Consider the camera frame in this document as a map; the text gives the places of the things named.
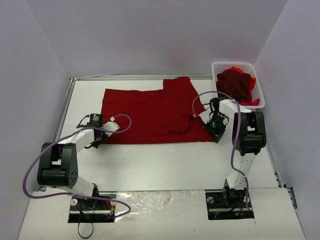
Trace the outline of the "red t shirt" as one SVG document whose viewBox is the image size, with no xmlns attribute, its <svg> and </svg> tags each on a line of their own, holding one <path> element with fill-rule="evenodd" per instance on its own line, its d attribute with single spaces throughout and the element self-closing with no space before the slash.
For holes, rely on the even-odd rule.
<svg viewBox="0 0 320 240">
<path fill-rule="evenodd" d="M 124 133 L 106 144 L 172 144 L 213 142 L 194 114 L 205 111 L 187 76 L 164 79 L 158 90 L 105 89 L 101 114 L 106 123 L 115 117 Z"/>
</svg>

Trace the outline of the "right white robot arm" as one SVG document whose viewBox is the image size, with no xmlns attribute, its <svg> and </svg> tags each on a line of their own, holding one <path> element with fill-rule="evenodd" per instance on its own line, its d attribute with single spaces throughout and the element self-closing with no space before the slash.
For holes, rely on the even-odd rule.
<svg viewBox="0 0 320 240">
<path fill-rule="evenodd" d="M 215 143 L 222 138 L 227 124 L 233 121 L 231 172 L 224 182 L 221 195 L 222 202 L 232 207 L 247 193 L 246 180 L 253 161 L 266 146 L 265 116 L 261 111 L 252 111 L 226 97 L 211 99 L 209 110 L 200 113 L 199 117 Z"/>
</svg>

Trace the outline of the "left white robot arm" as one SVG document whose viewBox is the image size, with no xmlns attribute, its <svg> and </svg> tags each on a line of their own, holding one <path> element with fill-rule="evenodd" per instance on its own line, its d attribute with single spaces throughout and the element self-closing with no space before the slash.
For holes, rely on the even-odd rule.
<svg viewBox="0 0 320 240">
<path fill-rule="evenodd" d="M 103 124 L 103 116 L 98 113 L 86 117 L 89 121 L 77 125 L 78 133 L 55 144 L 40 157 L 37 182 L 41 186 L 83 196 L 82 203 L 95 209 L 101 203 L 98 186 L 79 176 L 77 156 L 83 149 L 97 148 L 120 127 L 114 119 Z"/>
</svg>

